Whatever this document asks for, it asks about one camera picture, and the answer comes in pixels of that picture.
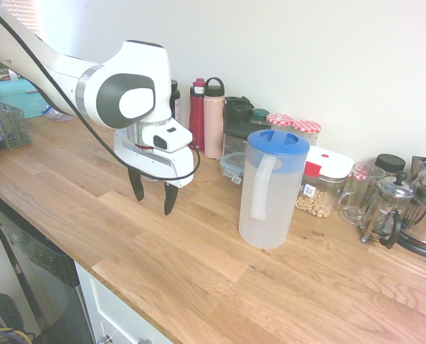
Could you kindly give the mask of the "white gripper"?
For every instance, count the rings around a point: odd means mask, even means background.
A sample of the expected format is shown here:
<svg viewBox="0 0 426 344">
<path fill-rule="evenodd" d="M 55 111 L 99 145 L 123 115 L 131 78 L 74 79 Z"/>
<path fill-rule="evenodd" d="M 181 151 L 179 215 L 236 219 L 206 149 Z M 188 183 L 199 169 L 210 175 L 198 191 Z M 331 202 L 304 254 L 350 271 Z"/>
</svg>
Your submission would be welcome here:
<svg viewBox="0 0 426 344">
<path fill-rule="evenodd" d="M 165 215 L 172 212 L 179 188 L 188 185 L 194 178 L 193 175 L 190 175 L 186 178 L 169 181 L 169 178 L 186 176 L 194 170 L 194 156 L 188 147 L 183 147 L 173 153 L 156 148 L 140 149 L 128 139 L 126 129 L 120 129 L 115 131 L 114 152 L 128 165 L 138 169 L 128 169 L 133 193 L 138 201 L 144 198 L 140 171 L 151 175 L 152 179 L 158 177 L 167 181 L 164 183 Z"/>
</svg>

